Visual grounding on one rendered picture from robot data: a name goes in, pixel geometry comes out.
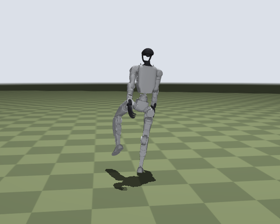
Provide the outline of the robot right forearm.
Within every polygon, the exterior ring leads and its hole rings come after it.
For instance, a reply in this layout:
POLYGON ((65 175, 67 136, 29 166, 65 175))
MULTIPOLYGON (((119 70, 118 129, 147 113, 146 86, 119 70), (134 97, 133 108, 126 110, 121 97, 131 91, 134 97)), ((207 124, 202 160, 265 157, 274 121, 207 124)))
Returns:
POLYGON ((153 91, 152 92, 152 99, 151 99, 151 106, 154 106, 154 103, 157 104, 157 96, 158 96, 159 90, 158 91, 153 91))

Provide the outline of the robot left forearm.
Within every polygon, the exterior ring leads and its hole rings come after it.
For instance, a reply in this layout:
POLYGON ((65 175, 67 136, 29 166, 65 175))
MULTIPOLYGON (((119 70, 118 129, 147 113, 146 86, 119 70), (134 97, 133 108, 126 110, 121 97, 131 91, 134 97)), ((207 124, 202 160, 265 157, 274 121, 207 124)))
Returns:
POLYGON ((126 101, 126 104, 128 103, 129 99, 131 99, 131 100, 133 99, 133 91, 134 90, 131 88, 131 83, 129 82, 127 84, 127 96, 126 96, 127 101, 126 101))

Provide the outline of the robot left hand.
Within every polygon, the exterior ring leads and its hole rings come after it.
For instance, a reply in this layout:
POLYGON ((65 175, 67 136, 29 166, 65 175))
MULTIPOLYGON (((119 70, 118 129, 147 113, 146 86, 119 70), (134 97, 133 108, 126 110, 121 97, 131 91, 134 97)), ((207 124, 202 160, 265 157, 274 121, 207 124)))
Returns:
POLYGON ((134 113, 134 112, 132 111, 132 107, 131 107, 131 105, 132 105, 132 100, 129 99, 129 100, 128 100, 128 103, 127 103, 126 105, 127 105, 127 107, 128 107, 128 114, 129 114, 129 116, 130 116, 132 119, 135 118, 134 116, 136 115, 136 113, 134 113))

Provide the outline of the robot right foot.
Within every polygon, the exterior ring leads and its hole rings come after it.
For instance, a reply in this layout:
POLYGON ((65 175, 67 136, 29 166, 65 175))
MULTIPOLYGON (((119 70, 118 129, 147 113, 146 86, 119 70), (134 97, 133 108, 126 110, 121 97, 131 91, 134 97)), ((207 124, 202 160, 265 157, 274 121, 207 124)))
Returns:
POLYGON ((137 172, 138 173, 142 173, 144 171, 144 169, 140 166, 140 167, 138 167, 138 169, 137 169, 137 172))

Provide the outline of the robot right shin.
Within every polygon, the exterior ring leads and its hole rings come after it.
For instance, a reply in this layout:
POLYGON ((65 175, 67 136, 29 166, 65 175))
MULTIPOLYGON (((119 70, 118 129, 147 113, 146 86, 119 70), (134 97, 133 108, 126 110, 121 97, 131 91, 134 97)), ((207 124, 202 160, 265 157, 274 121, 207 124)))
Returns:
POLYGON ((139 167, 143 166, 143 161, 144 161, 144 158, 145 158, 146 152, 147 152, 148 139, 149 138, 147 137, 145 145, 141 144, 141 146, 140 146, 140 164, 139 164, 139 167))

